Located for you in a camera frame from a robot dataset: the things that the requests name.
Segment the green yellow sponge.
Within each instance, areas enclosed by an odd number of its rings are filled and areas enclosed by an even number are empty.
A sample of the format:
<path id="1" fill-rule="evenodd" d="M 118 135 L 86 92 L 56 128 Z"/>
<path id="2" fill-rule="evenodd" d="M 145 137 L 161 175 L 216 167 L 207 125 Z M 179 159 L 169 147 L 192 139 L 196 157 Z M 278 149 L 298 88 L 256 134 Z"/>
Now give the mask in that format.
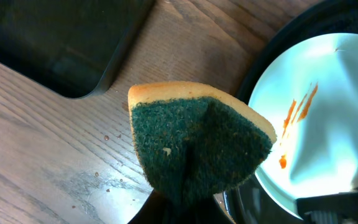
<path id="1" fill-rule="evenodd" d="M 178 207 L 245 182 L 277 140 L 262 115 L 202 83 L 134 85 L 128 106 L 134 148 L 146 179 Z"/>

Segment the black rectangular bin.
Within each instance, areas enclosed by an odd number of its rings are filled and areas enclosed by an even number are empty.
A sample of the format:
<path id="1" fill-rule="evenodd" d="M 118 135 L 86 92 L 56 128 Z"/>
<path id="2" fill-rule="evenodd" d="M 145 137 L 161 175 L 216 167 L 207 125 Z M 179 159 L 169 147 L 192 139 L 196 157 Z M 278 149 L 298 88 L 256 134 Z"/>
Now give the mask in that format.
<path id="1" fill-rule="evenodd" d="M 106 92 L 154 0 L 0 0 L 0 63 L 67 98 Z"/>

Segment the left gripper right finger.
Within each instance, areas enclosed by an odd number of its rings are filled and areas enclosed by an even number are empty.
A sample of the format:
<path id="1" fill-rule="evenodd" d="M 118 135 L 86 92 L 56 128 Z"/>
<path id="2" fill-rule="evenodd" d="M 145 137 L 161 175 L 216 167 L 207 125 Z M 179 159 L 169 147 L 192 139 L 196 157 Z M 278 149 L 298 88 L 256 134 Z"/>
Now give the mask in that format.
<path id="1" fill-rule="evenodd" d="M 197 204 L 197 216 L 200 224 L 232 224 L 213 196 Z"/>

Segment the light green plate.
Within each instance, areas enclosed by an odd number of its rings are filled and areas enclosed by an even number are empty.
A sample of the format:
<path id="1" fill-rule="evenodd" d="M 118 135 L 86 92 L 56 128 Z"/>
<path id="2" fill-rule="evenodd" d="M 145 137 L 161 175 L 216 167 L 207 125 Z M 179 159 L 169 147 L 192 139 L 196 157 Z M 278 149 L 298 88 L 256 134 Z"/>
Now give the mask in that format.
<path id="1" fill-rule="evenodd" d="M 296 200 L 358 188 L 358 34 L 324 34 L 280 54 L 248 105 L 277 133 L 256 178 L 294 217 Z"/>

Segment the round black tray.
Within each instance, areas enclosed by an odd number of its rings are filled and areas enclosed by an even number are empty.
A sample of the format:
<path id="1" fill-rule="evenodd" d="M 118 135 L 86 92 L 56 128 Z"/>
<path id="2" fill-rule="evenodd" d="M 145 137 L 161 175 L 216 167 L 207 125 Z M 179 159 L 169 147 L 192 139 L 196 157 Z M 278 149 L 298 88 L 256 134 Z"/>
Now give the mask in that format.
<path id="1" fill-rule="evenodd" d="M 358 1 L 327 0 L 309 7 L 282 28 L 254 60 L 236 96 L 248 102 L 262 72 L 293 45 L 321 34 L 358 34 Z M 252 176 L 243 185 L 223 193 L 225 209 L 236 223 L 302 223 L 275 205 Z"/>

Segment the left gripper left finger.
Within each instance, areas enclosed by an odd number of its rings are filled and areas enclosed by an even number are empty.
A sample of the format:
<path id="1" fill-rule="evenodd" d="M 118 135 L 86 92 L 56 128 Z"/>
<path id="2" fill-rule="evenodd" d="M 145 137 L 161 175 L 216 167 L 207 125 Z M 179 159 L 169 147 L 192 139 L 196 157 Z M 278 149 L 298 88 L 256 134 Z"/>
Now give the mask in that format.
<path id="1" fill-rule="evenodd" d="M 168 200 L 162 194 L 152 191 L 128 224 L 162 224 L 167 205 Z"/>

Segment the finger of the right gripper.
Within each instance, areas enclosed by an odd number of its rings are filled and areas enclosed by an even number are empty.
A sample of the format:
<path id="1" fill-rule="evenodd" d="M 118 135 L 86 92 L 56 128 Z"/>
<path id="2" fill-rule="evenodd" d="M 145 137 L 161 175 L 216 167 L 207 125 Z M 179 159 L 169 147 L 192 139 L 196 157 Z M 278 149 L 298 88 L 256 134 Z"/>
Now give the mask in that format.
<path id="1" fill-rule="evenodd" d="M 311 224 L 358 224 L 358 188 L 352 192 L 296 199 L 298 215 Z"/>

